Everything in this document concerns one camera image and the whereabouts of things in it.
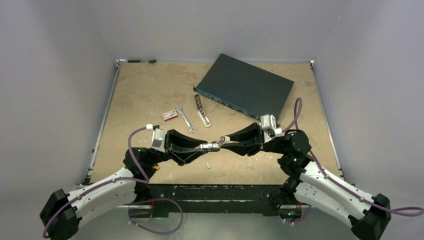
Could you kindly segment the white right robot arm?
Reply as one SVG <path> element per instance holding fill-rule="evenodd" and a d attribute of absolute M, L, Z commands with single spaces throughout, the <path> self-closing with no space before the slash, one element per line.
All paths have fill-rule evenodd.
<path fill-rule="evenodd" d="M 282 200 L 307 204 L 336 217 L 360 240 L 379 240 L 391 220 L 391 214 L 384 210 L 390 207 L 389 199 L 381 193 L 364 192 L 326 172 L 310 152 L 309 138 L 302 130 L 283 132 L 253 123 L 222 136 L 220 146 L 240 156 L 260 151 L 281 154 L 277 163 L 288 176 L 280 188 Z"/>

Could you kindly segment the green and white stapler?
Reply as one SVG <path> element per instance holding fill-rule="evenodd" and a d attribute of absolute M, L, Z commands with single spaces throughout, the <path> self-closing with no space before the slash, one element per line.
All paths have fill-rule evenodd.
<path fill-rule="evenodd" d="M 209 118 L 206 115 L 206 112 L 204 111 L 204 108 L 202 106 L 201 103 L 201 98 L 200 95 L 198 93 L 194 94 L 194 99 L 195 99 L 195 103 L 196 103 L 196 107 L 197 107 L 197 112 L 199 114 L 200 119 L 202 120 L 203 124 L 208 128 L 210 127 L 212 124 L 209 120 Z"/>

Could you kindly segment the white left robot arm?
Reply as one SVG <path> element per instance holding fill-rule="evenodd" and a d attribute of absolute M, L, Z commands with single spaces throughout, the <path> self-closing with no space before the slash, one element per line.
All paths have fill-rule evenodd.
<path fill-rule="evenodd" d="M 42 237 L 68 240 L 95 218 L 123 205 L 150 207 L 154 202 L 169 202 L 166 197 L 150 193 L 150 180 L 159 163 L 168 160 L 184 166 L 206 154 L 207 141 L 183 135 L 175 130 L 164 132 L 158 125 L 148 124 L 134 130 L 127 139 L 124 166 L 117 172 L 81 189 L 65 192 L 56 190 L 48 198 L 39 217 L 44 225 Z"/>

